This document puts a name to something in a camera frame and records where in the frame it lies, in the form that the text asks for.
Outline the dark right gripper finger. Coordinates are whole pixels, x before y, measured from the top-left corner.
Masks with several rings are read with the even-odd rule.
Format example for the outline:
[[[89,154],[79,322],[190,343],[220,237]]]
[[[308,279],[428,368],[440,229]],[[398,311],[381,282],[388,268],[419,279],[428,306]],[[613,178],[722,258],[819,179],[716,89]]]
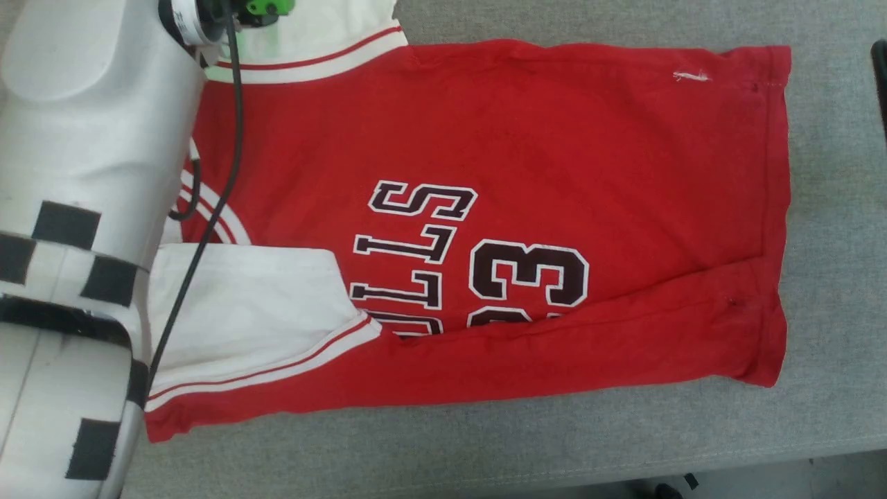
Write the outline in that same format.
[[[883,123],[884,136],[887,131],[887,66],[886,66],[886,41],[878,40],[871,47],[871,61],[875,76],[875,89],[879,102],[879,114]]]

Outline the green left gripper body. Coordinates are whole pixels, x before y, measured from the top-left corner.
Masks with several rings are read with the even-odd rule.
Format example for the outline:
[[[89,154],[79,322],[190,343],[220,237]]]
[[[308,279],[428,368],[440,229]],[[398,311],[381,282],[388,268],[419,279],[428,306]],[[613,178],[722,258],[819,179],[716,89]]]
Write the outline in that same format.
[[[236,1],[236,22],[241,28],[265,28],[295,9],[294,0]]]

